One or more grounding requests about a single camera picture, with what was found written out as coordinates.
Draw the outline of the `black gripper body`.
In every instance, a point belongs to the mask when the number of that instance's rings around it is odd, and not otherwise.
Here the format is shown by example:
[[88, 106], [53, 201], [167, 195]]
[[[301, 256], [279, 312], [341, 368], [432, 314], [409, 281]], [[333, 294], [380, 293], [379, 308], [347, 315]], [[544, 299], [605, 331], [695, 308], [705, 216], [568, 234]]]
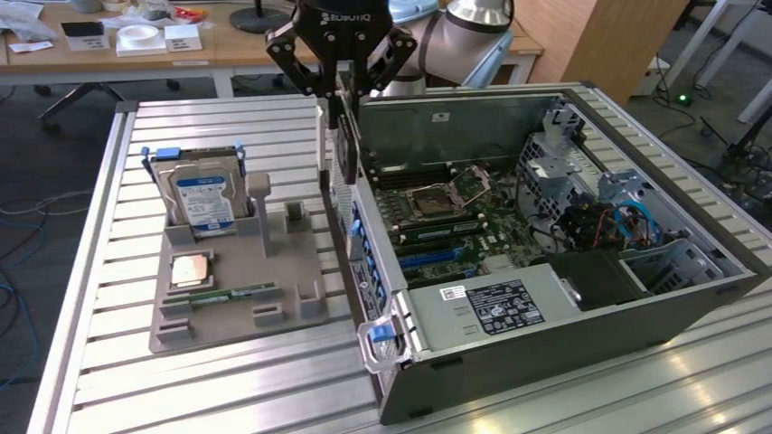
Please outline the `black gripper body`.
[[292, 23], [319, 60], [367, 59], [393, 25], [388, 1], [296, 1]]

